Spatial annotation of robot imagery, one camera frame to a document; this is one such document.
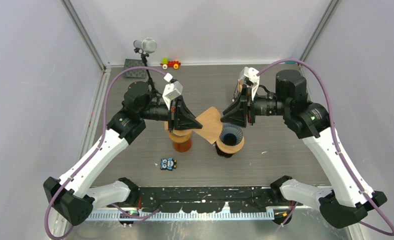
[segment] brown paper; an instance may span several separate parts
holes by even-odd
[[[206,139],[210,144],[214,144],[222,132],[221,114],[214,107],[210,107],[195,118],[203,128],[193,129],[193,131]]]

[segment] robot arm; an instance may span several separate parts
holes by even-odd
[[[373,207],[359,191],[355,181],[336,154],[327,110],[308,100],[306,79],[296,70],[282,70],[276,74],[275,93],[250,97],[253,89],[244,80],[240,95],[223,112],[221,121],[245,128],[253,125],[256,116],[282,116],[284,123],[312,151],[328,177],[332,188],[319,188],[283,176],[271,184],[277,201],[296,201],[319,210],[334,227],[344,228],[358,223]],[[374,191],[361,177],[343,146],[341,153],[360,179],[366,194],[378,205],[387,201],[381,191]]]
[[[122,101],[122,109],[107,124],[104,142],[96,154],[72,179],[72,173],[98,148],[102,138],[66,173],[58,179],[49,177],[43,184],[48,201],[56,191],[70,179],[56,198],[53,208],[73,226],[81,224],[92,212],[113,203],[134,204],[139,197],[138,186],[127,178],[120,178],[112,184],[91,187],[103,169],[120,152],[126,149],[146,128],[146,120],[166,121],[170,130],[201,129],[203,126],[188,110],[181,95],[182,85],[170,80],[163,92],[165,103],[149,91],[143,81],[133,82]]]

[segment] microphone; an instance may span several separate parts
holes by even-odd
[[[157,43],[151,37],[147,37],[146,39],[144,39],[142,41],[135,40],[135,41],[133,41],[133,46],[136,49],[141,49],[143,52],[146,52],[148,54],[154,53],[157,49]]]

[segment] toy car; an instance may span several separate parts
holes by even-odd
[[[162,158],[160,161],[160,170],[172,171],[177,168],[177,160],[173,159],[172,157],[168,159]]]
[[[167,58],[163,58],[161,60],[161,68],[162,69],[167,69],[168,67],[171,67],[173,69],[178,69],[181,66],[181,62],[180,61],[168,61]]]

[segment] gray table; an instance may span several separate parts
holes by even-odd
[[[237,78],[243,67],[181,66],[177,70],[169,68],[168,71],[181,82],[185,103],[198,116],[211,106],[222,113],[232,102]],[[261,70],[264,66],[249,67]],[[275,91],[275,74],[283,69],[297,69],[297,66],[278,65],[265,72],[260,83]],[[113,68],[110,81],[121,70]],[[155,72],[151,76],[156,88],[162,92],[166,83],[162,76]],[[121,109],[123,95],[134,81],[121,77],[113,86],[107,108],[109,119]],[[176,152],[163,122],[146,120],[146,126],[144,132],[106,167],[93,186],[110,184],[120,177],[127,177],[143,187],[267,186],[283,175],[311,185],[329,185],[313,154],[284,125],[280,116],[258,117],[255,125],[243,129],[245,145],[231,158],[218,156],[215,148],[195,133],[191,137],[191,150]],[[101,133],[100,118],[96,140]],[[177,169],[160,170],[160,158],[171,157],[177,159]]]

